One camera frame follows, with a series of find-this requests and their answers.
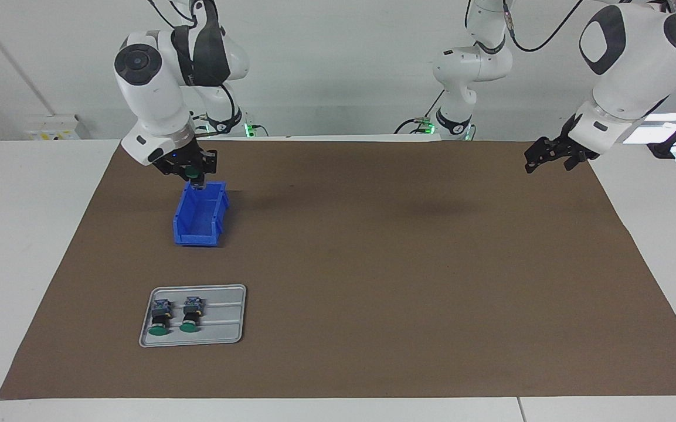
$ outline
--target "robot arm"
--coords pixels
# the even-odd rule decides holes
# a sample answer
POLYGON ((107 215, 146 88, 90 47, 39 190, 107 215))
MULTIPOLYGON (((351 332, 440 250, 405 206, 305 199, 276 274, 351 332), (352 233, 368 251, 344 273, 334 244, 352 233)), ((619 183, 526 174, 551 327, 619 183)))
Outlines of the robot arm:
MULTIPOLYGON (((507 3, 512 7, 515 0, 507 3)), ((501 79, 512 70, 502 0, 473 0, 466 27, 475 44, 443 51, 434 60, 434 77, 445 90, 437 122, 455 136, 464 134, 476 105, 476 93, 468 86, 501 79)))
POLYGON ((205 173, 216 171, 217 156, 199 147, 180 87, 193 86, 205 103, 205 119, 217 133, 229 133, 242 112, 226 81, 246 77, 249 58, 218 23, 214 0, 191 0, 185 7, 192 25, 130 34, 114 70, 137 116, 121 146, 142 165, 155 165, 201 189, 205 173))
POLYGON ((528 149, 528 173, 563 157, 566 170, 597 158, 676 90, 676 13, 659 5, 606 6, 585 27, 580 51, 600 79, 560 136, 528 149))

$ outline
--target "metal tray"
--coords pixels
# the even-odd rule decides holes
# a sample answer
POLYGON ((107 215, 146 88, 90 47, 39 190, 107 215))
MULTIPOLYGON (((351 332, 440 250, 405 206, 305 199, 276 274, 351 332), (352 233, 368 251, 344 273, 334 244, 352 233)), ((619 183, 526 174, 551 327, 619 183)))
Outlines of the metal tray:
POLYGON ((140 332, 140 345, 145 348, 181 345, 210 345, 235 343, 242 338, 244 328, 244 302, 246 286, 212 285, 190 287, 160 287, 150 293, 145 322, 140 332), (184 319, 183 305, 189 296, 203 300, 203 315, 199 317, 199 331, 185 333, 180 330, 184 319), (172 304, 169 333, 153 336, 150 309, 155 300, 167 299, 172 304))

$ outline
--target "white wall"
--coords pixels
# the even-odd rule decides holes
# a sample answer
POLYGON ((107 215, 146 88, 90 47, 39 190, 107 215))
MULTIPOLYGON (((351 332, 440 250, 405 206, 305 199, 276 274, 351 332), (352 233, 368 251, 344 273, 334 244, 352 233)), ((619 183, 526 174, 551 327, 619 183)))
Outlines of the white wall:
MULTIPOLYGON (((173 17, 164 0, 157 3, 173 17)), ((514 14, 521 43, 544 40, 572 3, 520 2, 514 14)), ((586 2, 545 50, 515 52, 507 79, 473 87, 479 138, 558 132, 595 81, 577 40, 601 6, 586 2)), ((391 132, 422 115, 439 93, 435 53, 468 44, 464 0, 218 0, 218 8, 252 57, 249 76, 233 86, 271 134, 391 132)), ((121 41, 163 27, 145 0, 0 0, 5 48, 57 113, 76 113, 97 138, 123 136, 134 123, 113 77, 121 41)), ((201 109, 193 94, 188 98, 201 109)), ((676 93, 664 110, 676 111, 676 93)), ((0 54, 0 138, 23 137, 23 116, 43 113, 0 54)))

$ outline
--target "white table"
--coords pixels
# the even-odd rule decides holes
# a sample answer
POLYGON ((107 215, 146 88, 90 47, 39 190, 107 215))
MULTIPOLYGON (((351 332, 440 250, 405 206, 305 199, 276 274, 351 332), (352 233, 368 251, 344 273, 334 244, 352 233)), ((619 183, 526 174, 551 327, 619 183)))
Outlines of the white table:
MULTIPOLYGON (((412 141, 392 136, 355 138, 321 139, 412 141)), ((0 309, 6 310, 0 320, 0 386, 117 144, 0 142, 0 309)), ((676 312, 676 164, 655 160, 643 146, 619 145, 592 166, 676 312)), ((184 414, 190 419, 217 420, 520 422, 521 410, 528 422, 676 420, 676 397, 25 400, 0 401, 0 420, 163 420, 184 414)))

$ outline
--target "blue plastic container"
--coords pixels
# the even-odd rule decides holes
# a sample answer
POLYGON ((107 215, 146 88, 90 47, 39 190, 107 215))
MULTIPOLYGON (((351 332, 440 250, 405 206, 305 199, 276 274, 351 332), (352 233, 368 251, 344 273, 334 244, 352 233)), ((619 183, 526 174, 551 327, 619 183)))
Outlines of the blue plastic container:
POLYGON ((187 182, 174 216, 177 245, 217 246, 226 209, 226 182, 207 182, 202 190, 193 189, 187 182))

